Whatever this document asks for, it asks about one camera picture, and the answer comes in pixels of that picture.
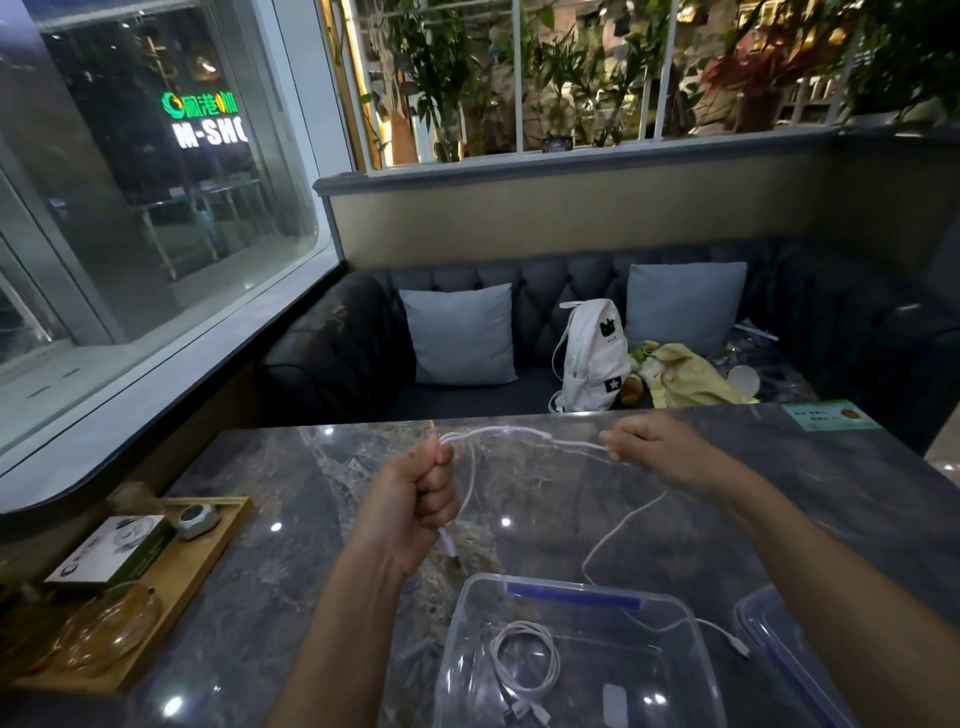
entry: tufted sofa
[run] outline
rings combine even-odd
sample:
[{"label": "tufted sofa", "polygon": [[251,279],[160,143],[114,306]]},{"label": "tufted sofa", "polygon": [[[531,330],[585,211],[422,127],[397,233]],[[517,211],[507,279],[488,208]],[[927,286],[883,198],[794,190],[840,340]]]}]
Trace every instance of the tufted sofa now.
[{"label": "tufted sofa", "polygon": [[[610,298],[622,318],[632,264],[738,260],[749,265],[740,318],[779,336],[822,399],[852,400],[923,452],[960,400],[960,317],[915,281],[780,238],[350,273],[287,329],[256,380],[276,425],[540,413],[559,388],[558,303]],[[418,386],[397,292],[507,282],[517,381]]]}]

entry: small box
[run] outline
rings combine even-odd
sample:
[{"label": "small box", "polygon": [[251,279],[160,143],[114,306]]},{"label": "small box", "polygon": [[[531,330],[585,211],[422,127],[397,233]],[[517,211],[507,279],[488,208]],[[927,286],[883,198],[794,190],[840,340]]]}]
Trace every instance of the small box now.
[{"label": "small box", "polygon": [[163,516],[111,516],[43,583],[59,588],[103,589],[133,581],[173,538]]}]

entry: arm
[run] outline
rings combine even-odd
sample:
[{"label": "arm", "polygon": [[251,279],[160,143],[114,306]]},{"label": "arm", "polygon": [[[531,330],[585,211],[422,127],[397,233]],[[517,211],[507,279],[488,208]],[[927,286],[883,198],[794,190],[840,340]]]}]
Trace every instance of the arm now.
[{"label": "arm", "polygon": [[865,726],[956,725],[960,633],[789,498],[665,413],[620,420],[601,439],[708,498],[750,537],[770,578]]},{"label": "arm", "polygon": [[431,438],[374,479],[268,728],[376,724],[400,588],[460,507],[452,459]]}]

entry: glass partition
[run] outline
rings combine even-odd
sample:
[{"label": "glass partition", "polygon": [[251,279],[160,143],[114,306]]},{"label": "glass partition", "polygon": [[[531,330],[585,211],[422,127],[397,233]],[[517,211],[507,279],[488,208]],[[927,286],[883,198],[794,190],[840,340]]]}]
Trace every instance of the glass partition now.
[{"label": "glass partition", "polygon": [[330,0],[341,9],[332,50],[373,171],[831,125],[863,10],[862,0],[356,1]]}]

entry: yellow cloth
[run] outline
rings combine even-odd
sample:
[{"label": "yellow cloth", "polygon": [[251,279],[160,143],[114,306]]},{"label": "yellow cloth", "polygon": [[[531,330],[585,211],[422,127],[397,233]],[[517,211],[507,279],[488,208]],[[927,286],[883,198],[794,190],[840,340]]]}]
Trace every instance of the yellow cloth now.
[{"label": "yellow cloth", "polygon": [[[708,361],[683,344],[645,342],[633,353],[641,364],[640,376],[650,389],[657,409],[692,407],[696,404],[756,404],[757,400],[737,392]],[[647,365],[657,359],[661,367]]]}]

